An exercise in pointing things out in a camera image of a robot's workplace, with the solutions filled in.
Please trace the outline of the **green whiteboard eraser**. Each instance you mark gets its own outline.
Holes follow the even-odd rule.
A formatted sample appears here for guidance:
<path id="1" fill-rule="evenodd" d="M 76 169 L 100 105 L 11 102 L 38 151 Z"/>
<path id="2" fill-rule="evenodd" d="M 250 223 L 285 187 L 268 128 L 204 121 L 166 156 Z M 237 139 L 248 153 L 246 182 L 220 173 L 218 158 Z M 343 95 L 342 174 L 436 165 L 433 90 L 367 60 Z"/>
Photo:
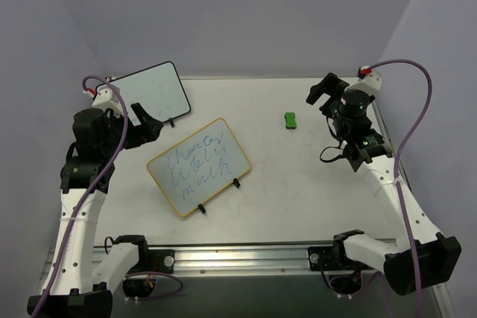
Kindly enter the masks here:
<path id="1" fill-rule="evenodd" d="M 287 130 L 295 130 L 297 128 L 296 115 L 294 112 L 286 112 L 284 114 L 285 128 Z"/>

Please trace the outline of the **yellow framed whiteboard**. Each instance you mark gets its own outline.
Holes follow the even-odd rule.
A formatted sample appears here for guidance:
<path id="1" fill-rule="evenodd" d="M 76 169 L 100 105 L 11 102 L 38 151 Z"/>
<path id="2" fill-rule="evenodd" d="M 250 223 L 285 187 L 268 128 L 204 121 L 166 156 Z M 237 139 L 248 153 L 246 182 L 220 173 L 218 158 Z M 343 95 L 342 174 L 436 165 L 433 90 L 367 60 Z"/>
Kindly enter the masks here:
<path id="1" fill-rule="evenodd" d="M 224 118 L 216 118 L 150 160 L 148 173 L 179 217 L 187 217 L 251 170 Z"/>

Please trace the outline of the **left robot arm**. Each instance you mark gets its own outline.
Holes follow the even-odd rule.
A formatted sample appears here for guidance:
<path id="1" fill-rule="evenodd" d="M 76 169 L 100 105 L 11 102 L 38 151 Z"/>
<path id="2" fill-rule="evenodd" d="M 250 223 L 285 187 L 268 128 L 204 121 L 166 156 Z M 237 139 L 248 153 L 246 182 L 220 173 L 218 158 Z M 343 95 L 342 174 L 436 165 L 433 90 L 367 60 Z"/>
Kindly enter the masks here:
<path id="1" fill-rule="evenodd" d="M 109 317 L 113 293 L 131 270 L 145 271 L 151 262 L 142 235 L 123 235 L 97 267 L 92 254 L 99 214 L 106 200 L 114 161 L 123 149 L 158 139 L 162 122 L 140 104 L 131 106 L 139 125 L 126 112 L 89 108 L 75 114 L 75 141 L 60 171 L 61 217 L 48 277 L 39 295 L 31 296 L 31 317 Z"/>

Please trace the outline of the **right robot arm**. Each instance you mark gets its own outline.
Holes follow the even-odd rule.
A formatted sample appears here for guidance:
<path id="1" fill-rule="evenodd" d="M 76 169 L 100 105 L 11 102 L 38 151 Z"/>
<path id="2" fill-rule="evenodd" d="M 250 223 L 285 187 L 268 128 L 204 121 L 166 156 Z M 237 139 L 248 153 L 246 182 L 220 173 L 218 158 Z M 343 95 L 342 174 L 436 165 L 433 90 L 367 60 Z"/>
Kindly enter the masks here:
<path id="1" fill-rule="evenodd" d="M 454 236 L 445 236 L 427 217 L 405 180 L 385 138 L 367 116 L 381 80 L 366 71 L 361 80 L 350 84 L 332 72 L 311 87 L 306 99 L 320 106 L 330 134 L 337 141 L 336 160 L 346 160 L 353 172 L 369 186 L 385 215 L 396 240 L 387 244 L 360 229 L 334 236 L 331 253 L 320 257 L 322 267 L 342 270 L 369 267 L 383 273 L 387 283 L 400 296 L 413 293 L 417 286 L 428 288 L 449 281 L 461 254 Z"/>

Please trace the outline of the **black framed whiteboard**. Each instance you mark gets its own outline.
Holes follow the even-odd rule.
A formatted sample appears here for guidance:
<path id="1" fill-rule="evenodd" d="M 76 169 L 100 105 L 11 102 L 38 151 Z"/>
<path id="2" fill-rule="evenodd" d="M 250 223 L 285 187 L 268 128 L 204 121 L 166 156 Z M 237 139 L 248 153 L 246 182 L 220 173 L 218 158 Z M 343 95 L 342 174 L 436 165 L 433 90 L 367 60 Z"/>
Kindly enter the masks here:
<path id="1" fill-rule="evenodd" d="M 171 61 L 116 78 L 111 84 L 119 90 L 129 121 L 134 126 L 139 125 L 132 110 L 135 103 L 161 122 L 174 120 L 191 111 L 186 91 Z"/>

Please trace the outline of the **black clip on yellow board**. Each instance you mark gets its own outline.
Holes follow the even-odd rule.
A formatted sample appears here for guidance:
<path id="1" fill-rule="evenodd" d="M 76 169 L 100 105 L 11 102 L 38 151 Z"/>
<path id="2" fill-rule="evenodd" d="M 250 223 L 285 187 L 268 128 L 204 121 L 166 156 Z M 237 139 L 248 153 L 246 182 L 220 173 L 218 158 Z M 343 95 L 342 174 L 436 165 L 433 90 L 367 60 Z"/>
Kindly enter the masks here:
<path id="1" fill-rule="evenodd" d="M 238 180 L 237 178 L 234 178 L 234 179 L 233 179 L 233 184 L 234 184 L 234 186 L 237 187 L 237 188 L 239 188 L 240 185 L 241 185 L 240 182 L 239 182 L 239 180 Z"/>

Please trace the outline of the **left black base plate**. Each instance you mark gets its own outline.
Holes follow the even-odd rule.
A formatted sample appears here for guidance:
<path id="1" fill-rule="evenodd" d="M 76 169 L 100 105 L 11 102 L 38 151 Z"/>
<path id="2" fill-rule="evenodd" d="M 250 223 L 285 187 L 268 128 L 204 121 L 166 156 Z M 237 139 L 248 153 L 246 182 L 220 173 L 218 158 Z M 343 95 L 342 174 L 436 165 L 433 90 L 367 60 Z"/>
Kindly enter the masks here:
<path id="1" fill-rule="evenodd" d="M 145 270 L 172 274 L 174 262 L 175 251 L 173 249 L 150 249 Z"/>

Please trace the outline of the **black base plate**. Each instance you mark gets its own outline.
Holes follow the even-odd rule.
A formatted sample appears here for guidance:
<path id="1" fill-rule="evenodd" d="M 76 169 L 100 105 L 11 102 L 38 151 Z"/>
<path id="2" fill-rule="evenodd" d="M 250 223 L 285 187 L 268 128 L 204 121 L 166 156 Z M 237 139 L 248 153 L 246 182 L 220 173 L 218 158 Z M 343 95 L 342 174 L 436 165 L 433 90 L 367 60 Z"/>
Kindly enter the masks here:
<path id="1" fill-rule="evenodd" d="M 174 262 L 175 251 L 173 249 L 150 249 L 145 270 L 172 274 Z"/>
<path id="2" fill-rule="evenodd" d="M 330 245 L 308 247 L 307 256 L 311 271 L 336 270 L 338 267 Z"/>

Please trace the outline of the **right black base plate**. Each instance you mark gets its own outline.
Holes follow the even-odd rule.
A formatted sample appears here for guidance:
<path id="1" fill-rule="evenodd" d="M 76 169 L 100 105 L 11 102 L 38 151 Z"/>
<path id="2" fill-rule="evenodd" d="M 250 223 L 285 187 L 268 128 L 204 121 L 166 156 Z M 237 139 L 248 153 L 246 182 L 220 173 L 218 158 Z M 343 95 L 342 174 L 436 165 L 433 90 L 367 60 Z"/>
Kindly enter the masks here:
<path id="1" fill-rule="evenodd" d="M 338 267 L 330 245 L 308 247 L 307 256 L 311 271 L 336 270 Z"/>

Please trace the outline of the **aluminium mounting rail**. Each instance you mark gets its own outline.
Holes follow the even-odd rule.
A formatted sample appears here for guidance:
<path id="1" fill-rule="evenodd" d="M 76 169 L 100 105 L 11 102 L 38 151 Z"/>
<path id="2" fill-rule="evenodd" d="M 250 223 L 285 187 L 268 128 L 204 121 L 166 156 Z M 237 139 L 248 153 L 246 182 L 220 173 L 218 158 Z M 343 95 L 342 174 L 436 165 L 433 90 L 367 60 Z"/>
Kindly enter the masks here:
<path id="1" fill-rule="evenodd" d="M 139 263 L 131 269 L 132 272 L 145 270 L 148 251 L 150 249 L 173 249 L 175 251 L 174 272 L 180 276 L 192 273 L 227 273 L 238 275 L 243 272 L 290 272 L 298 274 L 301 271 L 311 271 L 307 256 L 307 248 L 312 246 L 332 246 L 333 255 L 338 265 L 336 270 L 326 270 L 331 276 L 346 275 L 353 271 L 369 273 L 373 269 L 357 261 L 340 256 L 330 242 L 314 244 L 256 244 L 252 246 L 219 245 L 185 247 L 158 247 L 150 245 L 143 235 L 121 235 L 117 238 L 108 237 L 103 246 L 96 246 L 92 251 L 92 268 L 96 268 L 111 254 L 113 247 L 118 244 L 135 244 L 139 247 Z"/>

